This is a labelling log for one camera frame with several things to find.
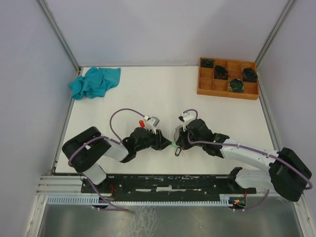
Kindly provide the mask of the green key tag with key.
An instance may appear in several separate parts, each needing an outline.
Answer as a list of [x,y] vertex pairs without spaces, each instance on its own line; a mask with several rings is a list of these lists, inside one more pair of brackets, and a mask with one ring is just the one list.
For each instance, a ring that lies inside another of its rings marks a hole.
[[176,150],[176,148],[177,148],[177,147],[181,147],[181,146],[176,145],[176,143],[174,143],[174,142],[173,142],[171,145],[172,145],[172,147],[174,147],[174,148],[175,148],[175,150]]

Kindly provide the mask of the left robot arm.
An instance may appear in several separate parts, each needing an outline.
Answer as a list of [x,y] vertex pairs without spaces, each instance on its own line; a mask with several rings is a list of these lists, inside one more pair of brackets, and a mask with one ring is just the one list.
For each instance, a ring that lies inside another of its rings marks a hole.
[[102,156],[127,163],[134,159],[139,151],[148,148],[161,151],[171,144],[159,129],[153,132],[137,127],[130,136],[122,142],[117,142],[102,135],[93,126],[67,141],[62,152],[68,159],[68,165],[77,173],[86,176],[97,192],[103,193],[109,188],[109,180],[104,169],[97,163]]

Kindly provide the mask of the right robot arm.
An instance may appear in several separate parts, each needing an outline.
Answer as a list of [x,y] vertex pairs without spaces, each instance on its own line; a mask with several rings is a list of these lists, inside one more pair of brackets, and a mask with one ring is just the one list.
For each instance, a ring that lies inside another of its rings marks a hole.
[[230,172],[226,181],[230,192],[248,188],[274,190],[283,198],[297,202],[305,190],[312,189],[312,173],[293,150],[254,148],[228,135],[213,133],[200,118],[179,116],[179,120],[182,125],[177,128],[175,138],[183,150],[201,147],[210,156],[253,167],[253,170],[235,167]]

